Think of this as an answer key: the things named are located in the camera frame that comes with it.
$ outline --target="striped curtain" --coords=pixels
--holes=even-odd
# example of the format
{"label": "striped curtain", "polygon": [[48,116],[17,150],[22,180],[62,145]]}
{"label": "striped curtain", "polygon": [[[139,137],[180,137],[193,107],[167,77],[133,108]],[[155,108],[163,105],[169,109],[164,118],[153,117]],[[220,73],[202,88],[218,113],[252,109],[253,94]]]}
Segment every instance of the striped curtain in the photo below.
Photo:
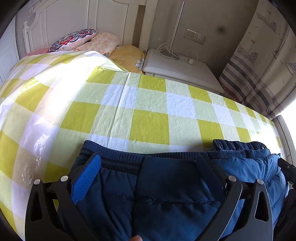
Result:
{"label": "striped curtain", "polygon": [[295,34],[268,0],[260,0],[219,78],[224,94],[273,119],[283,111],[283,103],[289,104],[285,100],[296,87],[295,71]]}

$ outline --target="white cable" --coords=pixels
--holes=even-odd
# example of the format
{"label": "white cable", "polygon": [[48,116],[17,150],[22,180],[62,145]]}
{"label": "white cable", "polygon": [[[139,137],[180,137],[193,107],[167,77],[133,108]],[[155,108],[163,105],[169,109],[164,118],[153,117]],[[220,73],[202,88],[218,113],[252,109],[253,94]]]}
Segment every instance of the white cable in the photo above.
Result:
{"label": "white cable", "polygon": [[[169,52],[172,56],[171,56],[171,57],[168,57],[168,56],[163,55],[163,54],[161,53],[162,50],[166,50],[166,51]],[[180,58],[187,59],[187,60],[190,60],[190,59],[191,59],[191,58],[188,57],[188,52],[193,52],[193,53],[195,53],[196,56],[197,56],[197,58],[196,58],[195,60],[198,60],[198,54],[197,54],[195,51],[193,51],[193,50],[188,50],[188,51],[186,52],[186,58],[181,57],[181,56],[178,56],[178,55],[175,55],[175,54],[173,53],[173,48],[170,46],[169,43],[163,43],[163,44],[161,44],[161,45],[157,48],[156,52],[158,52],[161,56],[163,56],[163,57],[165,57],[165,58],[173,58],[173,56],[176,56],[176,57],[180,57]]]}

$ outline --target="bed headboard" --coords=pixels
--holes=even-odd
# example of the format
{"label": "bed headboard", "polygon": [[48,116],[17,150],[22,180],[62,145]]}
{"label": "bed headboard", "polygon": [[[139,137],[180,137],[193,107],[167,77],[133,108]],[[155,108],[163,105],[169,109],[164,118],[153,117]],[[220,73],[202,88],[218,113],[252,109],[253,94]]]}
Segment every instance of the bed headboard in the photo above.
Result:
{"label": "bed headboard", "polygon": [[[52,45],[65,35],[85,28],[109,32],[120,44],[133,42],[136,20],[142,19],[139,48],[147,50],[157,0],[43,0],[34,9],[31,25],[24,22],[26,52]],[[144,18],[137,17],[145,6]]]}

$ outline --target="floral pillow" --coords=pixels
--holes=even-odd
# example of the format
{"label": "floral pillow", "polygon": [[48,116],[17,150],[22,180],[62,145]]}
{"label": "floral pillow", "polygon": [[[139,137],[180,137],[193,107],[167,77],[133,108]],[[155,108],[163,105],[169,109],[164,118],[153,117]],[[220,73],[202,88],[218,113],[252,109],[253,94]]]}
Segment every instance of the floral pillow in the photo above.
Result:
{"label": "floral pillow", "polygon": [[56,51],[72,50],[91,40],[96,35],[96,30],[92,28],[83,29],[68,34],[67,36],[56,41],[48,48],[48,53]]}

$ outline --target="finger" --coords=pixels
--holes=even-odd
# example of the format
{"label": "finger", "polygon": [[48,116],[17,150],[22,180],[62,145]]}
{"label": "finger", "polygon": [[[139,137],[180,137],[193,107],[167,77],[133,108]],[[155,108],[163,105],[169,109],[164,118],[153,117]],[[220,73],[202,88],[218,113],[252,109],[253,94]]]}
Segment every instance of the finger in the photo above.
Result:
{"label": "finger", "polygon": [[132,237],[129,241],[143,241],[143,239],[139,235],[137,235]]}

